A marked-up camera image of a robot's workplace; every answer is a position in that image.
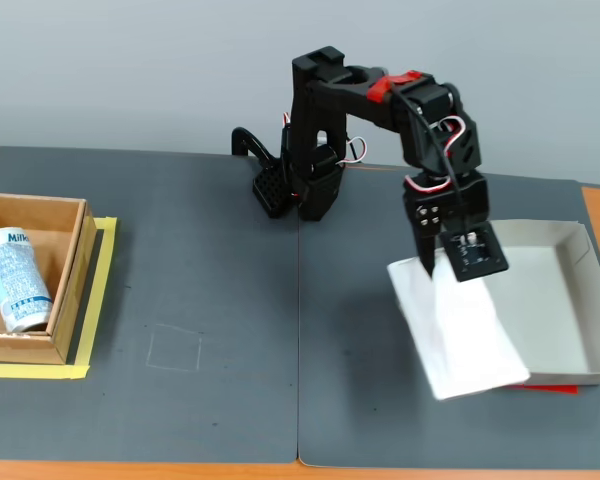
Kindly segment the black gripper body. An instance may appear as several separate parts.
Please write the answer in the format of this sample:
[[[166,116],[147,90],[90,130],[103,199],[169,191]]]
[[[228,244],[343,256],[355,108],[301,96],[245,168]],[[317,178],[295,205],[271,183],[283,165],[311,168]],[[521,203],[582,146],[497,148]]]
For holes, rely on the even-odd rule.
[[[438,206],[443,216],[442,229],[446,231],[468,232],[475,224],[488,219],[487,182],[477,170],[458,178],[459,193],[450,182],[440,179],[430,186],[422,186],[424,181],[430,180],[426,174],[419,174],[414,179],[407,176],[404,180],[403,201],[411,225],[417,203]]]

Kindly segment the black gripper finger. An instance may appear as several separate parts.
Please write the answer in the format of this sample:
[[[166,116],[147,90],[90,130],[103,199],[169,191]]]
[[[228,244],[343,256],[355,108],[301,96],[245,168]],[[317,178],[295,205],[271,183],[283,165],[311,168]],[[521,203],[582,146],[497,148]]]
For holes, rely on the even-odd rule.
[[[435,267],[436,238],[442,229],[443,216],[438,206],[417,203],[412,215],[416,248],[426,273],[432,276]]]

